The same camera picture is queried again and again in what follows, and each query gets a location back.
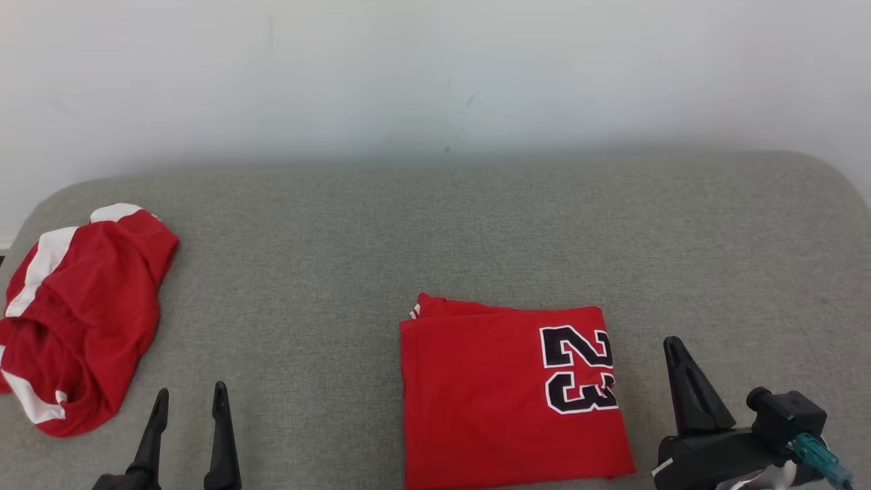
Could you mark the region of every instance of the gray fabric surface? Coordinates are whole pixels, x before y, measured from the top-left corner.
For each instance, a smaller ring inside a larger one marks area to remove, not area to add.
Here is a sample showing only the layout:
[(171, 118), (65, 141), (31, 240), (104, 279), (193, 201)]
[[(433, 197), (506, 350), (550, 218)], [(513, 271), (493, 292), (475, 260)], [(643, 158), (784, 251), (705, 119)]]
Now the gray fabric surface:
[(420, 291), (603, 308), (641, 475), (535, 488), (652, 488), (658, 442), (674, 433), (661, 347), (670, 334), (740, 425), (752, 421), (753, 387), (802, 391), (828, 411), (830, 446), (871, 480), (871, 215), (817, 160), (740, 153), (96, 180), (39, 206), (0, 283), (41, 233), (116, 201), (151, 210), (181, 239), (158, 334), (120, 414), (89, 434), (51, 439), (0, 397), (2, 488), (90, 488), (123, 472), (164, 386), (160, 482), (202, 488), (219, 379), (245, 488), (400, 488), (397, 324)]

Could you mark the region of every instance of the black robotic claw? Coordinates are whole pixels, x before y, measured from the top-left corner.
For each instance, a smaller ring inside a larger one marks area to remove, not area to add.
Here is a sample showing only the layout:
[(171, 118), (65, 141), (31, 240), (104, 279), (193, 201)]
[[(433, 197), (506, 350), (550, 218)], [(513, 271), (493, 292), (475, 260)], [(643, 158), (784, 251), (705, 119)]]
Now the black robotic claw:
[(212, 417), (215, 419), (212, 469), (203, 479), (203, 488), (239, 490), (242, 488), (242, 477), (239, 473), (239, 456), (236, 454), (236, 438), (233, 436), (233, 419), (230, 417), (230, 398), (222, 381), (215, 384)]
[[(160, 390), (154, 401), (152, 415), (145, 426), (136, 458), (127, 467), (125, 474), (105, 474), (97, 480), (93, 490), (161, 490), (158, 483), (160, 462), (160, 435), (166, 429), (169, 415), (169, 390)], [(212, 404), (215, 419), (215, 435), (212, 446), (212, 467), (204, 479), (205, 490), (239, 490), (242, 479), (236, 441), (233, 437), (233, 420), (230, 418), (230, 399), (226, 385), (215, 384)]]
[(786, 446), (803, 432), (820, 436), (826, 421), (820, 407), (797, 391), (772, 395), (757, 388), (748, 398), (756, 422), (735, 429), (735, 419), (684, 343), (668, 337), (664, 347), (678, 435), (659, 443), (659, 467), (653, 471), (658, 490), (713, 490), (789, 460), (797, 463), (793, 487), (823, 478), (795, 461)]
[(678, 337), (667, 337), (665, 367), (679, 437), (735, 427), (735, 418)]

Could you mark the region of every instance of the red fabric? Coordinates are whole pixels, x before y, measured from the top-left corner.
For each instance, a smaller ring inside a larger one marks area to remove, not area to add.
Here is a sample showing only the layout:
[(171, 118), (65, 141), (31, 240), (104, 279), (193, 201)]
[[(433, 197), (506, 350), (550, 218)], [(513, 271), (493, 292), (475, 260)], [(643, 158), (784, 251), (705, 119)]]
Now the red fabric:
[[(20, 310), (23, 290), (37, 275), (37, 262), (57, 246), (50, 238), (58, 231), (43, 235), (6, 290), (6, 318), (0, 320), (3, 379), (23, 378), (39, 400), (63, 407), (62, 418), (37, 423), (51, 436), (88, 432), (118, 412), (157, 329), (157, 293), (179, 239), (144, 209), (120, 206), (139, 211), (74, 228), (69, 247), (65, 253), (60, 248), (60, 262), (25, 310)], [(13, 315), (16, 301), (19, 311)], [(10, 391), (6, 382), (0, 381), (0, 391)]]
[[(612, 367), (546, 367), (541, 329), (595, 343), (597, 307), (512, 310), (421, 294), (400, 323), (406, 488), (474, 488), (635, 473), (620, 410), (560, 413), (546, 385), (570, 371), (600, 385)], [(567, 394), (577, 396), (578, 389)]]

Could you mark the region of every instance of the white stripe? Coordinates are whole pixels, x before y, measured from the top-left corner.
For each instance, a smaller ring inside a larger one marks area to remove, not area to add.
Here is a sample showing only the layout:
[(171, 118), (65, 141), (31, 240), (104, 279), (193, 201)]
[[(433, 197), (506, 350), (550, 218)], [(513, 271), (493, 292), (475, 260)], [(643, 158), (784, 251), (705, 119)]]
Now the white stripe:
[(111, 206), (106, 206), (105, 208), (100, 208), (97, 211), (91, 213), (91, 222), (96, 223), (97, 221), (115, 221), (118, 222), (121, 218), (125, 216), (129, 216), (131, 214), (140, 211), (142, 208), (135, 204), (125, 204), (123, 202), (119, 202), (116, 204), (112, 204)]
[[(6, 347), (0, 345), (0, 359), (3, 358), (4, 351), (6, 351)], [(3, 370), (0, 370), (0, 374), (3, 374), (6, 383), (10, 388), (12, 388), (12, 391), (15, 392), (15, 396), (17, 396), (18, 400), (21, 402), (21, 406), (24, 408), (24, 413), (27, 414), (27, 418), (30, 419), (30, 422), (33, 422), (34, 424), (42, 424), (49, 420), (66, 419), (66, 412), (60, 405), (60, 402), (66, 401), (66, 393), (63, 391), (55, 391), (57, 405), (47, 404), (39, 398), (35, 391), (33, 391), (33, 385), (30, 384), (30, 381)]]
[(674, 462), (674, 459), (672, 459), (672, 458), (666, 459), (665, 462), (663, 462), (663, 464), (653, 468), (653, 471), (651, 471), (651, 476), (656, 476), (656, 473), (661, 472), (662, 470), (665, 469), (666, 466), (669, 466), (673, 462)]
[(72, 236), (77, 229), (78, 227), (56, 229), (39, 237), (37, 252), (24, 275), (24, 289), (9, 302), (9, 307), (6, 309), (7, 318), (21, 316), (33, 303), (39, 286), (42, 286), (45, 278), (57, 269), (67, 250), (70, 249)]

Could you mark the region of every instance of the folded red jersey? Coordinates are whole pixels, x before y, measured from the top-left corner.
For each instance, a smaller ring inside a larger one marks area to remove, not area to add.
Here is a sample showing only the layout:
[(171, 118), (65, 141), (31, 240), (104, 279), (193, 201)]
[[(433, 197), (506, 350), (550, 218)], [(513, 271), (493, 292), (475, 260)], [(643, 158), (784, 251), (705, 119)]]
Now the folded red jersey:
[(410, 490), (635, 473), (602, 310), (421, 294), (400, 323)]
[(139, 206), (43, 234), (6, 290), (0, 393), (31, 422), (74, 436), (118, 413), (157, 329), (158, 288), (179, 239)]

